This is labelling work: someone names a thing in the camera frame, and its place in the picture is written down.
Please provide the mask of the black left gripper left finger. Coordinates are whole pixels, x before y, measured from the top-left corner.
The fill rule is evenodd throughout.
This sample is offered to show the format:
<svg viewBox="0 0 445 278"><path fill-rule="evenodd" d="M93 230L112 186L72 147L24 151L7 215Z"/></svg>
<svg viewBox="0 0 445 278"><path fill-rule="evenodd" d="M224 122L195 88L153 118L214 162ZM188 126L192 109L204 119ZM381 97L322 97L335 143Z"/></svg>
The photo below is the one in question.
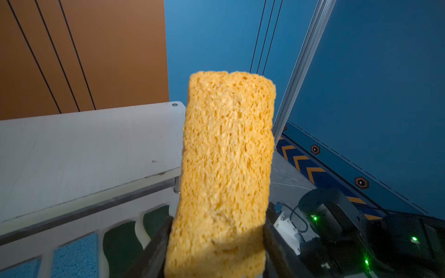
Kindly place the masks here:
<svg viewBox="0 0 445 278"><path fill-rule="evenodd" d="M124 278L165 278L164 268L172 223L173 217L168 216L142 255L125 272Z"/></svg>

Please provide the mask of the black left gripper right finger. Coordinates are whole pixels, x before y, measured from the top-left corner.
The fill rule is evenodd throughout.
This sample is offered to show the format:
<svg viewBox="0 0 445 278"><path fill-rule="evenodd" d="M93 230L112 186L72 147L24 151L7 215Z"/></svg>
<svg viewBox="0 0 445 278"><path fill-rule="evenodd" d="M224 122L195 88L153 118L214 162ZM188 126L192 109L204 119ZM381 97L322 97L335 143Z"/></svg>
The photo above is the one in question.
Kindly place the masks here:
<svg viewBox="0 0 445 278"><path fill-rule="evenodd" d="M269 255L269 261L280 278L297 278L298 269L295 263L298 262L298 256L273 226L274 221L277 219L266 216L263 226L264 248Z"/></svg>

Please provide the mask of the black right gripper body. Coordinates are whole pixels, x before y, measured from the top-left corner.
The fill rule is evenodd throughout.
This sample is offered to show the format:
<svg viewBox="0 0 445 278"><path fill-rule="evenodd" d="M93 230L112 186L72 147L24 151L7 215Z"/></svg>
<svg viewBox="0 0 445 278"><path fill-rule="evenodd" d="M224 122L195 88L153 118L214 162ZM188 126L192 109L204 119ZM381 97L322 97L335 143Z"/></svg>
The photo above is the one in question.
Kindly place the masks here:
<svg viewBox="0 0 445 278"><path fill-rule="evenodd" d="M381 220L369 220L336 189L309 191L299 209L318 235L302 245L299 256L309 277L382 277L382 262L376 257Z"/></svg>

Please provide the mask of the green yellow scouring sponge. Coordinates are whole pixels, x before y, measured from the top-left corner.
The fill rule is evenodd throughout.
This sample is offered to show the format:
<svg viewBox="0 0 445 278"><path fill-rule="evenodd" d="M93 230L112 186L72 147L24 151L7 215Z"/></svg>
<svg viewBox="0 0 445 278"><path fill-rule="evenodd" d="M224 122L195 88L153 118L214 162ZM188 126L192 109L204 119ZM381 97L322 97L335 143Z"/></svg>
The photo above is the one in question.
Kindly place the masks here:
<svg viewBox="0 0 445 278"><path fill-rule="evenodd" d="M159 232L169 216L168 205L147 212L143 216L143 226L150 239L153 239Z"/></svg>
<svg viewBox="0 0 445 278"><path fill-rule="evenodd" d="M103 251L110 278L122 278L143 252L135 233L135 224L135 221L125 222L104 234Z"/></svg>

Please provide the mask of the orange yellow sponge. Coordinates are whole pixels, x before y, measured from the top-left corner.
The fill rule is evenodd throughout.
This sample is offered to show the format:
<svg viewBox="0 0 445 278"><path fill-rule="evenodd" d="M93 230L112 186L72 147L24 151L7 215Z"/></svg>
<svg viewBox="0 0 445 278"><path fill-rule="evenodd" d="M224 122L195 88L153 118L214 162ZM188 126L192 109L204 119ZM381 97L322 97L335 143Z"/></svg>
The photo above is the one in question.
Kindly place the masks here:
<svg viewBox="0 0 445 278"><path fill-rule="evenodd" d="M167 278L263 274L275 98L275 85L257 74L191 75Z"/></svg>

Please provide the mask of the blue sponge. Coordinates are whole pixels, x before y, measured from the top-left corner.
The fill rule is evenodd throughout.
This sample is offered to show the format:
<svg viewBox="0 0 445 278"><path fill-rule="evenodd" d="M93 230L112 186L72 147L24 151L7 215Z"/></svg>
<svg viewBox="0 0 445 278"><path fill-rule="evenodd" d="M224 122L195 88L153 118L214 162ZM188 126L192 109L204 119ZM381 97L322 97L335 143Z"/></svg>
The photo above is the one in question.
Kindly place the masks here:
<svg viewBox="0 0 445 278"><path fill-rule="evenodd" d="M1 278L37 278L41 260L26 261L1 271Z"/></svg>
<svg viewBox="0 0 445 278"><path fill-rule="evenodd" d="M59 247L53 253L51 278L98 278L99 237L90 234Z"/></svg>

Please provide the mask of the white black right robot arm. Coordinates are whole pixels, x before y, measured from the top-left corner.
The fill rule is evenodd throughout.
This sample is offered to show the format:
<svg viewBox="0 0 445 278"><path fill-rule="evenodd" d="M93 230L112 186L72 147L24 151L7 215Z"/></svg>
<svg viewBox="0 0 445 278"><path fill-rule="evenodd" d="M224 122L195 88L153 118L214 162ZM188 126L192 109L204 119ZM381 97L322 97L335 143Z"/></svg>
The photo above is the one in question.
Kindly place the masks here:
<svg viewBox="0 0 445 278"><path fill-rule="evenodd" d="M445 222L407 213L368 219L339 190L312 190L299 209L317 237L300 259L316 278L442 278Z"/></svg>

